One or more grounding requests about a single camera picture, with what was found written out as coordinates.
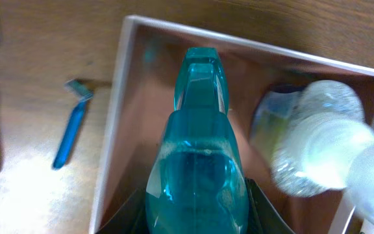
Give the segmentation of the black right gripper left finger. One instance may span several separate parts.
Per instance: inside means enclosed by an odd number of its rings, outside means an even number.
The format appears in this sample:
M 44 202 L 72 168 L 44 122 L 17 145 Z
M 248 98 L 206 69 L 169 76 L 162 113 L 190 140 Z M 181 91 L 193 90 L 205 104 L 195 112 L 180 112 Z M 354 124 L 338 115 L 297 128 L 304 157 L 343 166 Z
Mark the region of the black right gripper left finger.
M 145 189 L 135 190 L 96 234 L 148 234 Z

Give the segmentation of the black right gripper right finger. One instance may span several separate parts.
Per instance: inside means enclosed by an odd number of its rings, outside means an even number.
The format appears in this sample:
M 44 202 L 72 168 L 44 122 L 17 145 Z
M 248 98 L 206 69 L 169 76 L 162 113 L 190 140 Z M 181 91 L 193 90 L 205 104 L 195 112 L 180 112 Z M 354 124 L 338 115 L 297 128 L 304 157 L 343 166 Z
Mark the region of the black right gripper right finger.
M 247 234 L 295 234 L 256 182 L 245 179 L 249 197 Z

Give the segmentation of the teal mouthwash bottle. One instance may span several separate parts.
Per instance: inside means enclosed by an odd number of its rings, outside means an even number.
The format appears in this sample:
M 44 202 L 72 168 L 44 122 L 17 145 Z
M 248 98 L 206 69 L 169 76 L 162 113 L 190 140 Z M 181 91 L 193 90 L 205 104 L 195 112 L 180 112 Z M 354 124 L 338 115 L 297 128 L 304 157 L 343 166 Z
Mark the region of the teal mouthwash bottle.
M 191 47 L 145 191 L 150 233 L 245 233 L 249 198 L 218 52 Z

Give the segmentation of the clear foam pump bottle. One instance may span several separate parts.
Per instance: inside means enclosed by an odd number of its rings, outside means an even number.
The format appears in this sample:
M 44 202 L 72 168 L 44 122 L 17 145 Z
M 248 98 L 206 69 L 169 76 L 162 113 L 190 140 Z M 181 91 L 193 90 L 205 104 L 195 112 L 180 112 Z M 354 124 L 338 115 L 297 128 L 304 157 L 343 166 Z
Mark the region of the clear foam pump bottle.
M 307 198 L 343 190 L 374 225 L 374 130 L 350 86 L 276 86 L 255 110 L 249 141 L 281 191 Z

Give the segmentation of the blue disposable razor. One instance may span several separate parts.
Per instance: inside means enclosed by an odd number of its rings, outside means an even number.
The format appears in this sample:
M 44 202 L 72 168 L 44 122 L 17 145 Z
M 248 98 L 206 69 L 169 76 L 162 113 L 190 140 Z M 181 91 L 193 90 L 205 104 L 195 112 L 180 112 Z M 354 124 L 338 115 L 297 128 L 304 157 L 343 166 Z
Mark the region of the blue disposable razor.
M 93 92 L 76 79 L 66 82 L 64 86 L 77 96 L 78 102 L 69 116 L 64 136 L 52 163 L 54 170 L 61 169 L 66 164 L 85 115 L 86 106 L 93 98 Z

